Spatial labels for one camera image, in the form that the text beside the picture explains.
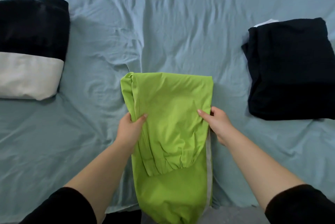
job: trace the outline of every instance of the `folded laundry stack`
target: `folded laundry stack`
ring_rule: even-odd
[[[0,1],[0,98],[55,95],[69,33],[64,0]]]
[[[242,49],[252,78],[252,115],[265,120],[335,119],[335,55],[323,19],[251,27]]]
[[[158,224],[193,224],[212,197],[208,123],[197,109],[210,112],[209,76],[128,73],[122,94],[136,121],[148,118],[132,154],[137,200]]]

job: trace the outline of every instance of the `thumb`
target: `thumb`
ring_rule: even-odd
[[[206,122],[210,122],[213,119],[213,116],[207,114],[206,112],[202,111],[201,109],[198,109],[198,114],[201,116]]]
[[[135,124],[137,126],[140,126],[142,128],[142,126],[145,123],[147,117],[148,117],[148,115],[144,114],[143,116],[141,116],[140,118],[137,119],[137,121],[135,122]]]

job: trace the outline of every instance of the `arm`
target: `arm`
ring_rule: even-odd
[[[235,129],[225,112],[216,107],[212,107],[211,111],[213,116],[202,110],[198,110],[198,113],[209,123],[219,142],[228,148],[264,210],[280,192],[304,184]]]
[[[74,188],[88,200],[98,223],[105,217],[105,210],[119,186],[145,120],[146,115],[132,123],[130,113],[127,113],[120,120],[115,142],[64,186]]]

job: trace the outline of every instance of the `wrinkled sheet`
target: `wrinkled sheet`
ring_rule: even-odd
[[[0,222],[21,220],[114,141],[127,111],[120,79],[129,71],[212,76],[212,104],[335,199],[335,122],[250,116],[241,50],[248,28],[268,19],[322,17],[335,44],[335,0],[67,1],[72,24],[59,93],[40,102],[0,100]],[[214,206],[257,204],[228,150],[212,138]],[[107,212],[128,207],[137,207],[131,162]]]

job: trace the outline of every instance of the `black sleeve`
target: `black sleeve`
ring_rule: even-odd
[[[265,215],[271,224],[335,223],[335,203],[311,185],[303,184],[276,195]]]
[[[96,224],[94,211],[87,199],[73,188],[60,188],[20,224],[87,223]]]

